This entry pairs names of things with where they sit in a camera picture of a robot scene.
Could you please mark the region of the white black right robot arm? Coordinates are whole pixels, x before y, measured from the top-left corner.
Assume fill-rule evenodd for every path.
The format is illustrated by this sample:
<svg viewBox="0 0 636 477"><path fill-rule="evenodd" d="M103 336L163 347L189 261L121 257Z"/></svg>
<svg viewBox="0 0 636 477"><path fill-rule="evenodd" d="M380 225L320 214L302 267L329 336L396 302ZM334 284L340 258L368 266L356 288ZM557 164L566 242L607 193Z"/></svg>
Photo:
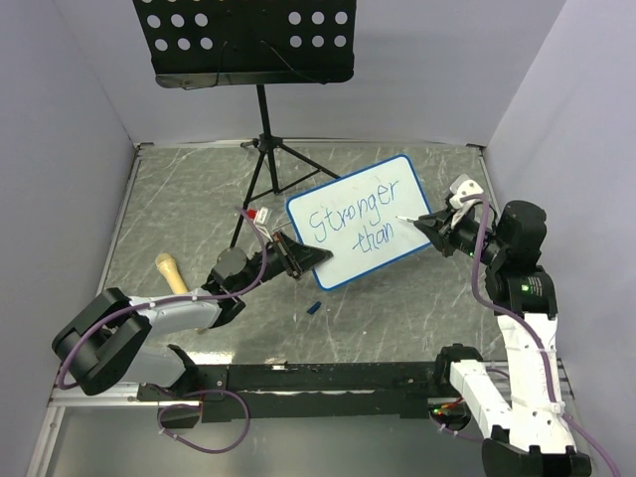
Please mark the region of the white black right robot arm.
<svg viewBox="0 0 636 477"><path fill-rule="evenodd" d="M526 201L508 203L492 228L477 220L472 197L414 221L445 256L460 250L473 259L471 288L497 318L507 354L510 396L503 398L479 353L452 345L436 358L433 381L446 396L466 402L483 435L488 476L589 476L590 457L576 447L558 382L557 298L538 264L547 214Z"/></svg>

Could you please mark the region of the blue marker cap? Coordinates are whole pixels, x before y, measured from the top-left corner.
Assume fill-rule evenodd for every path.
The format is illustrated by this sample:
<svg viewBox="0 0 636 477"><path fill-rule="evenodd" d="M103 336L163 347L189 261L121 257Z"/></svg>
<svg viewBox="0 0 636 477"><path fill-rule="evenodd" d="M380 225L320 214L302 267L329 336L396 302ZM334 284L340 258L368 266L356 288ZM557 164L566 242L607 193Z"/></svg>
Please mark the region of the blue marker cap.
<svg viewBox="0 0 636 477"><path fill-rule="evenodd" d="M307 313L309 315L313 315L320 309L321 306L322 306L322 303L320 301L317 301L307 309Z"/></svg>

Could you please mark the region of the blue framed whiteboard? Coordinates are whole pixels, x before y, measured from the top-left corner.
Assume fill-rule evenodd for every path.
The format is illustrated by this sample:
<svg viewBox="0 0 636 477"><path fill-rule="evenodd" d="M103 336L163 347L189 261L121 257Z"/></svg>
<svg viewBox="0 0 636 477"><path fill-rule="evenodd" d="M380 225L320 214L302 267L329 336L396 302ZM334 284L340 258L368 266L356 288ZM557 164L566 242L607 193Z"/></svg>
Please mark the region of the blue framed whiteboard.
<svg viewBox="0 0 636 477"><path fill-rule="evenodd" d="M286 211L299 241L333 252L313 271L325 291L430 246L413 224L396 218L430 213L403 154L297 194L287 200Z"/></svg>

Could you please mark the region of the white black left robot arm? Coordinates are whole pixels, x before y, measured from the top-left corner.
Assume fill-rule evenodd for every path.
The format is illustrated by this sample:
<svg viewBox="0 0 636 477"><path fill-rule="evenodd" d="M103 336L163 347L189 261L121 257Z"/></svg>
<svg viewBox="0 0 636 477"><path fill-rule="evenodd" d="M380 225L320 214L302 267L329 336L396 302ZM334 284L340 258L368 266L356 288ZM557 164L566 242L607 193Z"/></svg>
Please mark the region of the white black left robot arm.
<svg viewBox="0 0 636 477"><path fill-rule="evenodd" d="M61 361L58 388L96 396L121 382L138 383L175 399L203 389L200 367L182 348L155 349L149 339L225 326L243 311L242 295L280 274L298 279L333 256L283 232L260 244L253 255L239 247L225 249L207 281L181 294L135 297L117 287L101 291L53 340Z"/></svg>

